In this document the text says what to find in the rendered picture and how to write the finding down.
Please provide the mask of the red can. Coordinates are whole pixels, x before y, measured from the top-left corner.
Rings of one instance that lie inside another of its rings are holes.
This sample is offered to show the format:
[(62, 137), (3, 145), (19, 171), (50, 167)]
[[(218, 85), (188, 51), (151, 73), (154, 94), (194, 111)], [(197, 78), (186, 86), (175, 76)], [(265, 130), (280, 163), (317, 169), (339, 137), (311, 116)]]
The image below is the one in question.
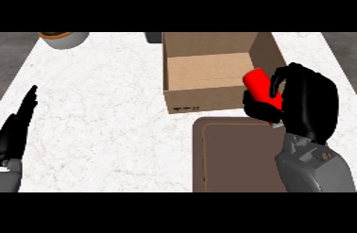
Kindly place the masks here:
[(272, 128), (283, 126), (281, 121), (281, 93), (271, 96), (271, 79), (262, 69), (253, 69), (243, 76), (246, 85), (244, 91), (244, 112), (260, 121), (265, 121)]

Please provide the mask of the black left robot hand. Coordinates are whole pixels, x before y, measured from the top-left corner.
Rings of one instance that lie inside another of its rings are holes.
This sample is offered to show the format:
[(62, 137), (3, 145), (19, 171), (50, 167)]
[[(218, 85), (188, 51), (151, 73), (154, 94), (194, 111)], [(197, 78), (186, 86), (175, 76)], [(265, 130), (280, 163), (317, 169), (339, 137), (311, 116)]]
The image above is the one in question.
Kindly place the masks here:
[(0, 166), (6, 167), (12, 159), (22, 159), (28, 126), (37, 105), (37, 85), (29, 88), (16, 113), (12, 113), (0, 128)]

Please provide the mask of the grey plant pot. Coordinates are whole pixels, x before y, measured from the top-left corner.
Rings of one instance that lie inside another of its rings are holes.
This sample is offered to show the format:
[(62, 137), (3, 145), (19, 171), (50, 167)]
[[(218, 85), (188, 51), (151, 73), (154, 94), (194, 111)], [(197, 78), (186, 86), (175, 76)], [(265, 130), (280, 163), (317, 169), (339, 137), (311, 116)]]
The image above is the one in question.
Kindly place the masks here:
[(46, 33), (38, 32), (37, 35), (52, 48), (63, 50), (78, 46), (84, 42), (89, 36), (89, 33), (87, 32), (61, 32), (59, 34), (47, 35)]

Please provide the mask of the dark grey block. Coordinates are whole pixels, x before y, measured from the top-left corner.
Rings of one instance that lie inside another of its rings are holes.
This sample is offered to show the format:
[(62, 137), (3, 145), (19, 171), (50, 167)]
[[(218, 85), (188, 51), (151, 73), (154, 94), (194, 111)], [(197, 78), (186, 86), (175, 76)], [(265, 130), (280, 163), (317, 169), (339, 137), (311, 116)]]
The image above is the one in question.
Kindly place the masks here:
[(161, 33), (160, 32), (146, 32), (145, 38), (148, 43), (161, 43)]

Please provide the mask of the brown tray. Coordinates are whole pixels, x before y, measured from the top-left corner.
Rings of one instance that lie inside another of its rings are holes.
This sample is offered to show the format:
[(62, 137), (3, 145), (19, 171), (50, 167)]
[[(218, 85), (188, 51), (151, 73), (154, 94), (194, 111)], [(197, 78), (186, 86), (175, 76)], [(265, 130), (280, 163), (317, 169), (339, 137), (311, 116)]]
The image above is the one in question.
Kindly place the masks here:
[(283, 126), (201, 117), (192, 124), (192, 191), (286, 192), (274, 162), (283, 139)]

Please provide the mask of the open cardboard box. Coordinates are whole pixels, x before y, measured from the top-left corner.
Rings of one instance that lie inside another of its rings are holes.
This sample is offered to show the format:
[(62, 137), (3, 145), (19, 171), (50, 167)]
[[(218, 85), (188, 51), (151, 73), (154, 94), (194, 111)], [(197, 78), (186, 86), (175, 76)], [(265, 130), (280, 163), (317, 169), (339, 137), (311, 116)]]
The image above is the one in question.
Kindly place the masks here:
[(243, 106), (243, 76), (253, 69), (268, 75), (286, 65), (269, 32), (166, 32), (163, 94), (175, 113)]

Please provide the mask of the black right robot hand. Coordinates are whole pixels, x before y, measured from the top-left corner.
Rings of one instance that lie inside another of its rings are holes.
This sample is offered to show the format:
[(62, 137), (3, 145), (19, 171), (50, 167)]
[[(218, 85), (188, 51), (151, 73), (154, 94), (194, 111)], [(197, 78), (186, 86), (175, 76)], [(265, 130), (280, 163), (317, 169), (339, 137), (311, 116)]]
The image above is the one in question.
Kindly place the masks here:
[(286, 81), (281, 109), (256, 101), (250, 91), (244, 90), (244, 112), (258, 120), (275, 124), (283, 122), (287, 133), (324, 145), (338, 124), (339, 94), (335, 82), (293, 62), (275, 69), (269, 97), (275, 97), (281, 81)]

